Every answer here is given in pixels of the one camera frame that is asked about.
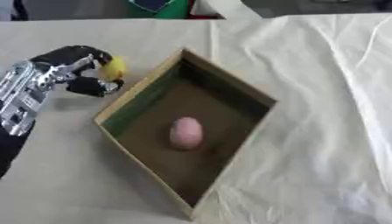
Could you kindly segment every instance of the wrinkled white fabric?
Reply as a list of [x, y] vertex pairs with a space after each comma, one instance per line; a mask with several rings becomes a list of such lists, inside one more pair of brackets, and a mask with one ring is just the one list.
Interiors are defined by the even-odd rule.
[[[2, 23], [0, 70], [91, 45], [125, 58], [126, 89], [188, 47], [278, 100], [195, 223], [392, 223], [390, 15], [246, 17]], [[188, 223], [92, 124], [118, 95], [53, 93], [0, 183], [2, 223]]]

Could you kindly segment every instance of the open box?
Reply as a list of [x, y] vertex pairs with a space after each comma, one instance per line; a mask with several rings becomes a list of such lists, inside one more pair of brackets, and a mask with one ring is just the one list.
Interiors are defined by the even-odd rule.
[[[208, 189], [275, 101], [196, 54], [182, 50], [105, 108], [95, 122], [191, 218]], [[198, 149], [169, 144], [169, 127], [190, 116], [203, 126]]]

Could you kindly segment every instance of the pink ball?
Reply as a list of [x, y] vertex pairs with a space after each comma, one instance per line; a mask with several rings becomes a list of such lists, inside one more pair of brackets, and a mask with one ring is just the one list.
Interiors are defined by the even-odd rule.
[[170, 129], [171, 144], [181, 150], [196, 148], [203, 139], [201, 124], [194, 118], [179, 118]]

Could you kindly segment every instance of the green object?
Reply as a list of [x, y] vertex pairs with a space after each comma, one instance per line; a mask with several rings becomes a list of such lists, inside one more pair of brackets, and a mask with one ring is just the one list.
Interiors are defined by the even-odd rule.
[[130, 18], [186, 18], [187, 0], [171, 0], [159, 11], [146, 10], [129, 0]]

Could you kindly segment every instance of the dark object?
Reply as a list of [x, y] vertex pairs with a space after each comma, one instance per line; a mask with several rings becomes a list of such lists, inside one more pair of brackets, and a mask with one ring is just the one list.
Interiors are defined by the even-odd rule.
[[14, 10], [16, 12], [16, 15], [14, 15], [14, 14], [11, 15], [12, 21], [27, 21], [27, 20], [29, 20], [29, 14], [27, 13], [27, 10], [26, 10], [22, 0], [15, 0], [13, 6], [14, 6]]
[[378, 11], [387, 11], [391, 2], [392, 2], [391, 0], [377, 1], [377, 2], [374, 3], [374, 7]]

